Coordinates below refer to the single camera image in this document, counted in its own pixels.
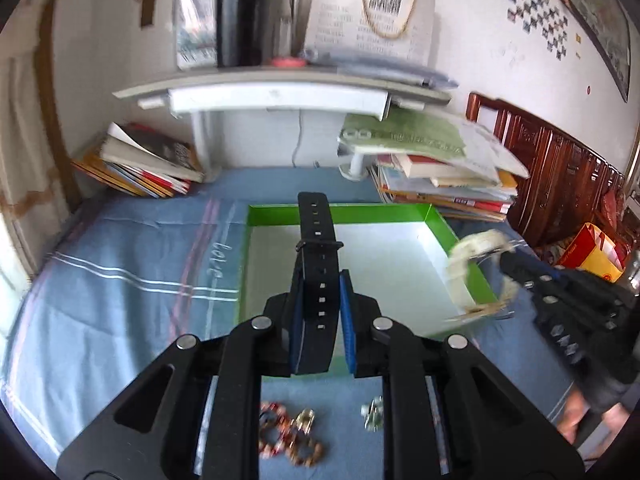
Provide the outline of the person's right hand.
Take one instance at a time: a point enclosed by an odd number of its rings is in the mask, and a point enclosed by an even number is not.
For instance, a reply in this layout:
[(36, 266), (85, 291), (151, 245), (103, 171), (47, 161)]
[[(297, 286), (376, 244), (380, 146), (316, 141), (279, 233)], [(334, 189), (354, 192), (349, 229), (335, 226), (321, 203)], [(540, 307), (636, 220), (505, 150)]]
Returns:
[[(560, 434), (571, 444), (576, 441), (579, 423), (585, 418), (588, 405), (585, 398), (577, 388), (571, 388), (566, 399), (563, 415), (560, 419), (558, 430)], [(602, 444), (605, 450), (620, 433), (630, 416), (629, 411), (621, 403), (615, 404), (602, 415), (602, 422), (608, 428), (608, 437)]]

